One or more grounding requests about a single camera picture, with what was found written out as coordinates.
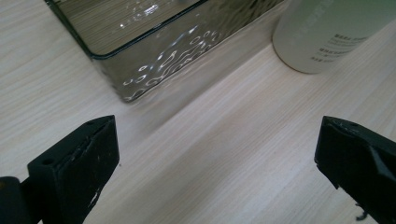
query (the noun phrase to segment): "wavy patterned container wall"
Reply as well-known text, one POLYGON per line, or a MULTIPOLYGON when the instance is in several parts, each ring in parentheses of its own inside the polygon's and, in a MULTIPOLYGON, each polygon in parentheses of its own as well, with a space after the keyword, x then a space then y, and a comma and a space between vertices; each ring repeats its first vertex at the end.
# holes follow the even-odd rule
POLYGON ((282 0, 198 1, 108 54, 98 55, 47 1, 125 102, 132 102, 282 0))

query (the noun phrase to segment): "wooden table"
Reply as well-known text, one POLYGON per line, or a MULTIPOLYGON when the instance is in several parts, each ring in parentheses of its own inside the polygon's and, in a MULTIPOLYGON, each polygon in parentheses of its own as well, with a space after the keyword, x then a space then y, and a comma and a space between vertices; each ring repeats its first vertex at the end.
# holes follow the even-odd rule
MULTIPOLYGON (((396 22, 332 70, 274 53, 284 6, 124 104, 42 0, 0 2, 0 175, 114 114, 120 165, 85 223, 355 223, 314 163, 324 115, 396 140, 396 22)), ((368 217, 362 223, 373 223, 368 217)))

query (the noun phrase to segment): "black object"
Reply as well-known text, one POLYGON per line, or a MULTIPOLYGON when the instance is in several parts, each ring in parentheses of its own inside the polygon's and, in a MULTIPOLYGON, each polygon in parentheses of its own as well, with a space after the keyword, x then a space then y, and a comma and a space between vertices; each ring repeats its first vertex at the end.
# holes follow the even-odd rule
POLYGON ((32 160, 21 184, 0 178, 0 223, 82 223, 119 160, 114 116, 86 122, 32 160))
POLYGON ((354 122, 324 117, 315 162, 378 223, 396 223, 396 143, 354 122))

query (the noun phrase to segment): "cylindrical container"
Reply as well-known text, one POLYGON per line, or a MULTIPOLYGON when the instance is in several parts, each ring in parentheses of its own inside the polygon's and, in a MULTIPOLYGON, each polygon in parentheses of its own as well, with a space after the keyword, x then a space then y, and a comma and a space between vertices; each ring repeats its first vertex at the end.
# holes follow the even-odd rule
POLYGON ((320 73, 396 18, 396 0, 293 0, 273 35, 284 63, 320 73))

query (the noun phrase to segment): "white bottle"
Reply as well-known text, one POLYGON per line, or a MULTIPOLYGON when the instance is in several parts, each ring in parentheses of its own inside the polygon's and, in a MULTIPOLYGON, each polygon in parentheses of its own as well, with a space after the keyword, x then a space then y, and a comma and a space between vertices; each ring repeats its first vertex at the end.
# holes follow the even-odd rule
POLYGON ((331 67, 396 19, 396 0, 294 0, 273 35, 278 56, 297 71, 331 67))

